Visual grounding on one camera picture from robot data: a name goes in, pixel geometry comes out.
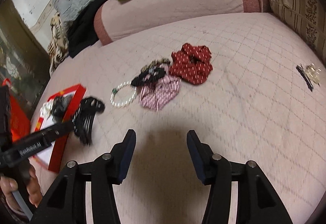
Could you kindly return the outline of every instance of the cluster of hair accessories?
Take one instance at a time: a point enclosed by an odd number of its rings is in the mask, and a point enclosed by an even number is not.
[[[181,79],[199,85],[207,80],[213,67],[209,63],[211,52],[206,46],[185,43],[178,52],[172,52],[173,65],[167,58],[154,60],[142,67],[141,73],[132,81],[121,83],[112,89],[111,104],[125,107],[139,95],[139,104],[151,110],[161,110],[177,96]],[[116,102],[115,95],[123,87],[134,87],[133,94],[126,100]]]

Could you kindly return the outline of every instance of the silver rivet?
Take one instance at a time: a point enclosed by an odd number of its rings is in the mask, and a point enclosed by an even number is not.
[[[75,161],[70,161],[70,162],[67,163],[67,166],[68,166],[69,168],[72,168],[72,167],[74,167],[75,165],[76,165],[76,162],[75,162]]]
[[[254,168],[254,167],[257,166],[256,162],[254,162],[254,161],[249,161],[249,162],[248,162],[248,165],[249,165],[250,167],[252,167],[252,168]]]
[[[211,157],[213,158],[213,160],[216,160],[216,161],[219,161],[222,159],[222,156],[217,153],[213,154]]]
[[[104,153],[104,154],[102,155],[102,159],[103,159],[103,160],[110,160],[111,157],[112,157],[112,155],[111,155],[110,153]]]

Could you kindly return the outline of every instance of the human hand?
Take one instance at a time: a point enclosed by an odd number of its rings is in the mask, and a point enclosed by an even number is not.
[[[35,168],[33,167],[33,165],[31,165],[29,169],[29,174],[31,178],[26,187],[27,192],[29,193],[29,201],[34,206],[38,207],[38,205],[42,200],[42,194],[41,194],[41,187],[39,185],[37,176],[35,174]],[[22,211],[12,194],[12,192],[17,191],[18,189],[17,182],[12,178],[2,176],[0,179],[0,188],[4,196],[6,197],[8,205],[10,205],[10,207],[15,210]]]

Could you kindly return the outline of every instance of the pink scrunchie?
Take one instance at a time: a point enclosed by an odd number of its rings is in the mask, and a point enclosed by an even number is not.
[[[169,66],[162,64],[166,75],[159,79],[157,83],[145,85],[141,88],[139,104],[143,107],[159,111],[177,96],[180,89],[181,78],[168,74]]]

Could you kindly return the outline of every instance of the striped cushion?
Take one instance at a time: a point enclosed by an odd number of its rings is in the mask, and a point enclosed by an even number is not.
[[[325,10],[319,0],[270,0],[273,12],[326,63]]]

